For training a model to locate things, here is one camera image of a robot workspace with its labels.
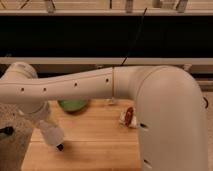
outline black wall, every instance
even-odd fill
[[[0,56],[124,57],[140,16],[1,16]],[[213,57],[213,17],[146,16],[132,57]]]

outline green bowl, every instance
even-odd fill
[[[88,102],[89,100],[60,100],[58,104],[65,112],[74,113],[87,106]]]

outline wooden table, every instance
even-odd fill
[[[140,170],[137,130],[118,123],[131,101],[109,106],[106,100],[92,100],[75,115],[65,114],[57,102],[50,104],[65,132],[64,151],[47,146],[35,129],[22,171]]]

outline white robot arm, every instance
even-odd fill
[[[50,130],[46,141],[55,146],[63,135],[46,122],[46,101],[110,97],[135,101],[143,171],[208,170],[202,93],[179,68],[115,67],[38,79],[30,65],[15,63],[0,80],[0,101],[17,104],[44,135]]]

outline black cable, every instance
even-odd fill
[[[206,97],[203,97],[204,101],[206,102],[205,108],[208,109],[209,107],[209,101]]]
[[[133,50],[133,48],[135,47],[135,45],[136,45],[136,43],[137,43],[137,41],[138,41],[138,38],[140,37],[140,35],[141,35],[141,33],[142,33],[143,25],[144,25],[143,23],[144,23],[144,18],[145,18],[145,16],[146,16],[146,12],[147,12],[147,8],[144,9],[144,12],[143,12],[143,15],[142,15],[142,18],[141,18],[141,23],[140,23],[140,26],[139,26],[139,28],[138,28],[137,34],[136,34],[136,36],[135,36],[135,40],[133,41],[132,45],[130,46],[129,51],[128,51],[128,53],[126,54],[126,56],[125,56],[125,58],[124,58],[124,60],[123,60],[123,62],[122,62],[122,64],[121,64],[121,66],[123,66],[123,65],[125,64],[127,58],[128,58],[128,57],[130,56],[130,54],[132,53],[132,50]]]

